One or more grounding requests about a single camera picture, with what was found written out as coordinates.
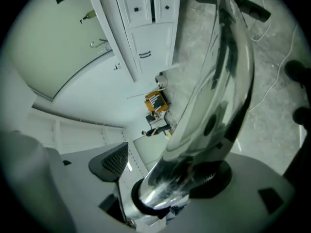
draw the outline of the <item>gray marble floor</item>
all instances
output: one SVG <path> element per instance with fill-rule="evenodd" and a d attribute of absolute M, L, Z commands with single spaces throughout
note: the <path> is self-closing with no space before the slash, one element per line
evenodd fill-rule
<path fill-rule="evenodd" d="M 262 5 L 260 0 L 253 0 Z M 271 12 L 266 23 L 256 22 L 245 15 L 250 35 L 258 39 L 271 24 L 267 34 L 254 42 L 255 83 L 250 109 L 263 98 L 276 80 L 278 67 L 288 54 L 295 18 L 281 0 L 264 0 Z M 194 0 L 181 0 L 174 60 L 180 68 L 165 72 L 168 79 L 166 95 L 171 102 L 168 121 L 178 123 L 196 84 L 212 30 L 214 5 Z M 310 49 L 299 25 L 294 36 L 293 50 L 287 61 L 297 59 L 311 67 Z M 296 154 L 299 129 L 292 121 L 295 108 L 307 105 L 304 90 L 288 79 L 282 65 L 279 78 L 264 101 L 247 115 L 232 151 L 259 159 L 282 174 Z"/>

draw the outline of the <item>cabinet door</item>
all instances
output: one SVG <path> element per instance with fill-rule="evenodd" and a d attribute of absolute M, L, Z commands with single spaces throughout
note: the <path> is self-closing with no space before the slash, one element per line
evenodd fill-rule
<path fill-rule="evenodd" d="M 156 75 L 168 69 L 170 62 L 170 49 L 158 49 L 151 51 L 150 54 L 138 56 L 138 62 L 143 75 Z"/>
<path fill-rule="evenodd" d="M 156 74 L 169 66 L 173 23 L 145 25 L 130 30 L 130 47 L 142 74 Z"/>
<path fill-rule="evenodd" d="M 117 0 L 126 29 L 152 23 L 150 0 Z"/>
<path fill-rule="evenodd" d="M 155 50 L 170 49 L 172 43 L 172 23 L 151 24 L 130 30 L 130 45 L 133 54 L 152 54 Z"/>
<path fill-rule="evenodd" d="M 178 21 L 180 0 L 155 0 L 155 22 Z"/>

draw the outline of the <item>metal pipe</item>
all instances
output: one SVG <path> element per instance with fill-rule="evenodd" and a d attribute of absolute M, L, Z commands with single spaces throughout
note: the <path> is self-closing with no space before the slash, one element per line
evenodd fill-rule
<path fill-rule="evenodd" d="M 253 49 L 244 18 L 234 0 L 217 0 L 197 85 L 160 160 L 138 189 L 145 206 L 167 208 L 213 178 L 242 126 L 253 78 Z"/>

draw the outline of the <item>white cable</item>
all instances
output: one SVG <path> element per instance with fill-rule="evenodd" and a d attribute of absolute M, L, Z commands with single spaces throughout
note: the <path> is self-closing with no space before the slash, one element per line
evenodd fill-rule
<path fill-rule="evenodd" d="M 238 148 L 239 148 L 240 152 L 242 152 L 242 148 L 241 148 L 241 145 L 240 145 L 240 142 L 239 142 L 238 138 L 237 138 L 237 144 L 238 144 Z"/>
<path fill-rule="evenodd" d="M 264 0 L 261 0 L 261 3 L 262 3 L 262 5 L 263 5 L 263 7 L 266 8 L 266 4 L 265 4 Z M 253 26 L 255 25 L 255 23 L 256 23 L 256 20 L 254 20 L 252 26 L 249 28 L 249 31 L 253 28 Z M 269 25 L 268 25 L 266 31 L 262 34 L 262 36 L 261 36 L 259 39 L 257 39 L 257 40 L 255 40 L 254 38 L 251 38 L 251 40 L 252 40 L 253 42 L 259 42 L 259 41 L 260 41 L 261 39 L 263 39 L 264 36 L 267 34 L 267 32 L 268 32 L 269 29 L 270 29 L 270 26 L 271 26 L 271 20 L 269 21 Z"/>
<path fill-rule="evenodd" d="M 295 36 L 296 29 L 297 29 L 297 23 L 296 23 L 295 28 L 294 28 L 294 30 L 293 30 L 292 42 L 291 42 L 290 50 L 289 50 L 288 54 L 285 56 L 285 58 L 281 61 L 280 65 L 278 66 L 277 75 L 276 75 L 276 80 L 273 82 L 273 84 L 272 84 L 272 85 L 269 87 L 269 89 L 266 91 L 266 93 L 264 94 L 262 100 L 261 100 L 258 104 L 256 104 L 252 109 L 250 109 L 248 112 L 251 112 L 251 111 L 254 110 L 257 106 L 259 106 L 259 105 L 264 101 L 264 99 L 266 98 L 266 96 L 267 96 L 267 94 L 269 93 L 269 91 L 271 90 L 271 88 L 272 88 L 273 86 L 275 86 L 275 84 L 277 83 L 278 77 L 279 77 L 279 75 L 280 75 L 281 67 L 282 67 L 284 61 L 288 58 L 288 56 L 290 56 L 290 54 L 291 54 L 291 52 L 292 52 L 292 50 L 293 50 L 293 43 L 294 43 L 294 36 Z"/>
<path fill-rule="evenodd" d="M 270 29 L 270 26 L 271 26 L 271 21 L 269 22 L 269 25 L 268 25 L 266 31 L 262 34 L 262 36 L 261 36 L 259 39 L 255 40 L 254 38 L 251 38 L 251 40 L 252 40 L 253 42 L 259 42 L 259 41 L 260 41 L 261 39 L 263 39 L 264 36 L 267 34 L 268 30 Z"/>

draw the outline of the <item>black handle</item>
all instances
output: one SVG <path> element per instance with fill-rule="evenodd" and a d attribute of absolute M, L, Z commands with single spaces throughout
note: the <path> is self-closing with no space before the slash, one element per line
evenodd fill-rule
<path fill-rule="evenodd" d="M 200 3 L 209 3 L 209 4 L 216 4 L 216 0 L 196 0 Z M 266 22 L 271 13 L 267 11 L 265 8 L 253 3 L 249 0 L 234 0 L 241 12 L 250 15 L 252 18 L 259 20 L 261 22 Z"/>
<path fill-rule="evenodd" d="M 144 59 L 144 58 L 147 58 L 149 56 L 151 56 L 151 53 L 149 55 L 147 55 L 147 56 L 141 56 L 140 59 Z"/>
<path fill-rule="evenodd" d="M 248 14 L 252 18 L 261 22 L 266 22 L 271 15 L 271 13 L 265 8 L 262 8 L 258 4 L 255 4 L 254 2 L 249 0 L 243 0 L 239 4 L 239 8 L 243 13 Z"/>
<path fill-rule="evenodd" d="M 143 56 L 143 55 L 148 54 L 148 53 L 151 53 L 151 51 L 148 51 L 148 52 L 145 52 L 145 53 L 140 53 L 139 55 Z"/>

